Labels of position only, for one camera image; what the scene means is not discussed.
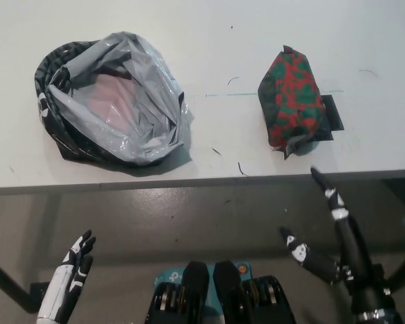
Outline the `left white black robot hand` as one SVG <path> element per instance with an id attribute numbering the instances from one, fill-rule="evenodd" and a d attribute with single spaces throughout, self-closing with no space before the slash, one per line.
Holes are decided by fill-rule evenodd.
<path id="1" fill-rule="evenodd" d="M 86 283 L 96 238 L 92 231 L 82 234 L 56 268 L 43 297 L 36 323 L 67 323 Z"/>

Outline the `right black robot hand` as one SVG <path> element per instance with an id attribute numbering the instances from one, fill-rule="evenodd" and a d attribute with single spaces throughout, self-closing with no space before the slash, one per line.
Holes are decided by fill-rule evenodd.
<path id="1" fill-rule="evenodd" d="M 385 284 L 383 269 L 372 264 L 358 224 L 337 188 L 317 168 L 312 167 L 310 172 L 327 199 L 341 259 L 337 262 L 322 255 L 299 240 L 290 229 L 280 227 L 279 232 L 290 254 L 302 268 L 324 282 L 345 284 L 356 323 L 402 323 Z"/>

